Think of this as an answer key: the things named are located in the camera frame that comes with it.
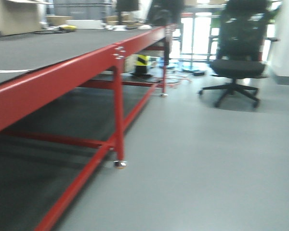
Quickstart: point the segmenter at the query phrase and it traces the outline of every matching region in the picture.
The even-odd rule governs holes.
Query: black office chair
[[[260,50],[270,18],[266,7],[267,0],[229,0],[222,11],[216,60],[210,67],[217,74],[214,76],[230,78],[232,82],[199,91],[202,95],[203,90],[225,90],[215,107],[234,91],[253,99],[253,107],[258,107],[258,89],[237,84],[237,80],[262,77],[265,65],[259,60]]]

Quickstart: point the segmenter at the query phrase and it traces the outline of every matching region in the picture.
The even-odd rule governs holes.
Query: black monitor
[[[117,0],[118,25],[122,25],[122,12],[138,11],[138,0]]]

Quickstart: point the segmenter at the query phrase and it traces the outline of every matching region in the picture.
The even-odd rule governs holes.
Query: white wall
[[[284,0],[276,19],[276,37],[272,46],[269,65],[278,76],[289,77],[289,0]]]

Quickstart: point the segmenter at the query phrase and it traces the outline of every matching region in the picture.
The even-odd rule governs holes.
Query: chair backrest
[[[220,16],[217,59],[249,56],[250,60],[258,61],[269,21],[266,7],[267,0],[229,0]]]

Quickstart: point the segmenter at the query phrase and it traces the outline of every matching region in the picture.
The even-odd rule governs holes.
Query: chair base
[[[212,87],[205,87],[202,88],[198,94],[202,95],[203,94],[203,90],[225,90],[225,92],[219,97],[219,99],[214,103],[215,107],[219,107],[222,100],[228,95],[231,94],[233,95],[235,91],[247,96],[248,98],[254,100],[254,104],[253,107],[256,108],[259,105],[260,100],[258,98],[256,98],[256,95],[258,93],[258,88],[255,87],[250,87],[250,86],[244,86],[244,85],[240,85],[236,83],[236,79],[233,78],[231,83],[227,83],[224,85],[218,85],[218,86],[212,86]],[[251,94],[250,92],[248,92],[247,90],[253,90],[254,93]]]

